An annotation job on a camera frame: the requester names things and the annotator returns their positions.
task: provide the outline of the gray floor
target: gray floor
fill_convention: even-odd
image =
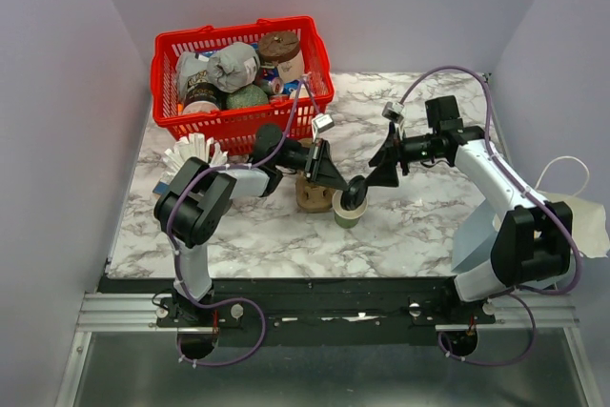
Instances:
[[[487,331],[476,356],[518,354],[525,331]],[[543,330],[519,365],[479,368],[435,347],[263,348],[220,369],[177,362],[174,336],[93,338],[78,406],[570,406],[586,405],[562,330]],[[244,349],[219,349],[214,359]]]

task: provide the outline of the cup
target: cup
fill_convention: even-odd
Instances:
[[[343,191],[337,191],[333,195],[333,212],[335,213],[335,223],[343,229],[351,229],[360,220],[360,217],[366,212],[369,205],[368,198],[364,198],[364,202],[355,210],[345,210],[341,207],[341,196]]]

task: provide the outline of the green ball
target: green ball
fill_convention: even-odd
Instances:
[[[246,109],[268,103],[267,94],[257,85],[244,86],[227,96],[227,110]]]

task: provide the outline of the marble table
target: marble table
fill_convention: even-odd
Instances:
[[[327,112],[335,127],[324,137],[349,180],[367,174],[368,160],[387,133],[383,105],[398,100],[416,73],[336,73],[335,100]],[[453,94],[465,125],[483,125],[485,103],[478,83],[444,73],[421,84],[407,102],[409,134],[427,127],[424,102]],[[108,266],[108,275],[173,277],[167,237],[153,218],[152,190],[165,171],[161,154],[170,134],[150,118]],[[414,165],[398,189],[373,188],[369,208],[352,230],[332,212],[305,214],[295,201],[295,177],[285,176],[267,198],[234,202],[210,240],[212,277],[436,276],[451,273],[452,237],[482,201],[478,189],[455,168]]]

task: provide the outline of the red plastic basket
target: red plastic basket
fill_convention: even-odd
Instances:
[[[292,100],[240,110],[177,114],[175,64],[183,51],[219,50],[236,41],[255,43],[262,35],[273,31],[293,31],[300,38],[305,71],[311,75],[310,87],[315,102],[320,111],[325,112],[335,95],[328,54],[317,35],[314,20],[309,16],[298,16],[259,19],[255,24],[233,28],[215,29],[206,26],[158,35],[151,65],[152,117],[156,124],[166,128],[176,139],[190,132],[202,132],[217,140],[222,150],[229,155],[251,153],[256,131],[264,124],[275,123],[283,130],[288,122]],[[300,97],[290,137],[298,139],[311,136],[314,115],[309,97]]]

